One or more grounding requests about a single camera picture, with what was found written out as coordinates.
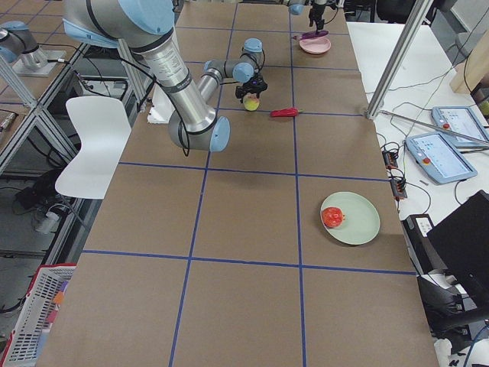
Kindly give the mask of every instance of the black monitor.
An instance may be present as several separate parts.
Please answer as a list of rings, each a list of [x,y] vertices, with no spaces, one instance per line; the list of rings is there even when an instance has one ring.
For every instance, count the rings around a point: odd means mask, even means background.
[[[489,306],[489,195],[478,191],[429,231],[428,238],[475,304]]]

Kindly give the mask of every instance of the white basket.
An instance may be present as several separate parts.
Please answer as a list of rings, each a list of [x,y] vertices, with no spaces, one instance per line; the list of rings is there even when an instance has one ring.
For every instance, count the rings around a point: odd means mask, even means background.
[[[42,329],[49,327],[46,321],[55,304],[64,281],[73,276],[75,265],[40,266],[19,314],[14,330],[0,361],[2,367],[31,367],[37,360],[37,343]]]

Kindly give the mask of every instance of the tomato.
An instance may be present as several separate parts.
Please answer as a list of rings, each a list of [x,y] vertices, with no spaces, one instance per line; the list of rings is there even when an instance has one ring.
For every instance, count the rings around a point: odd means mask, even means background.
[[[330,206],[321,212],[321,219],[325,226],[335,228],[343,223],[345,216],[341,209]]]

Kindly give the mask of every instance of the pink plate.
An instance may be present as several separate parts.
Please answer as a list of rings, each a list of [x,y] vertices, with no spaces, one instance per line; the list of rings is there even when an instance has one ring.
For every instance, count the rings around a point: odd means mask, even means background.
[[[299,45],[308,54],[324,54],[331,48],[331,41],[326,36],[322,36],[300,40]]]

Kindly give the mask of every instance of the tablet device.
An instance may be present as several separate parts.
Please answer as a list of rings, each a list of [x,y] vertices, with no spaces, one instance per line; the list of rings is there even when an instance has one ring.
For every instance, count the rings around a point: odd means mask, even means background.
[[[406,146],[416,163],[438,184],[477,175],[477,171],[441,133],[408,137]]]
[[[489,142],[489,134],[469,107],[433,107],[432,118],[440,128]],[[457,148],[486,148],[475,141],[445,134]]]

